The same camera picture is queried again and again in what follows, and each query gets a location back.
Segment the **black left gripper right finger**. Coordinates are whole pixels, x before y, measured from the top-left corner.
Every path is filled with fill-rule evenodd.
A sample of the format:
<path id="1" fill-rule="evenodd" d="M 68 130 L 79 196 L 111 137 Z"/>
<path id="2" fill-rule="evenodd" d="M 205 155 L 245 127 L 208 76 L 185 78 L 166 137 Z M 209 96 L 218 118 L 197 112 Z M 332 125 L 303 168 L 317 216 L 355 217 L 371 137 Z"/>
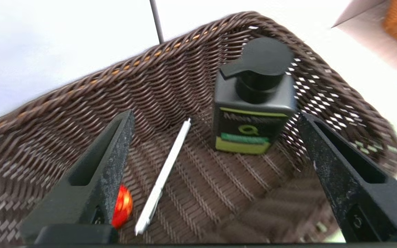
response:
<path id="1" fill-rule="evenodd" d="M 397 180 L 321 119 L 298 129 L 346 241 L 397 241 Z"/>

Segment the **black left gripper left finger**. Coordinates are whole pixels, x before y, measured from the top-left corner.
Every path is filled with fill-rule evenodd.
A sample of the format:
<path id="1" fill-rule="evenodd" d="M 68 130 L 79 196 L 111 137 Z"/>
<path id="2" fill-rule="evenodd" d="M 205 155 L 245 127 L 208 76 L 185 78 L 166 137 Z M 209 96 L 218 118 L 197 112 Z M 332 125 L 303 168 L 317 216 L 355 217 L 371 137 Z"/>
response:
<path id="1" fill-rule="evenodd" d="M 131 110 L 118 114 L 22 221 L 25 245 L 111 245 L 119 187 L 134 134 Z"/>

